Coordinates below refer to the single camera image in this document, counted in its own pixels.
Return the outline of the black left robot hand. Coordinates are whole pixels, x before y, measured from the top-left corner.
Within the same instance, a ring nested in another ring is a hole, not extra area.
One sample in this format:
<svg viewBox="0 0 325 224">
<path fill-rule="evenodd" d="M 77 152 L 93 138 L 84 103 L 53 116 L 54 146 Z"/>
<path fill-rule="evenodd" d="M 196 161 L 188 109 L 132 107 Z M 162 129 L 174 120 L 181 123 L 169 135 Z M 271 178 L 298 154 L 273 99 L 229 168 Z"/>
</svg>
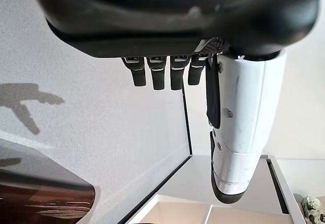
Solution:
<svg viewBox="0 0 325 224">
<path fill-rule="evenodd" d="M 154 89 L 197 85 L 206 73 L 211 184 L 225 204 L 241 199 L 267 143 L 285 48 L 313 29 L 320 0 L 37 0 L 52 32 L 96 58 L 120 57 L 135 86 L 146 66 Z"/>
</svg>

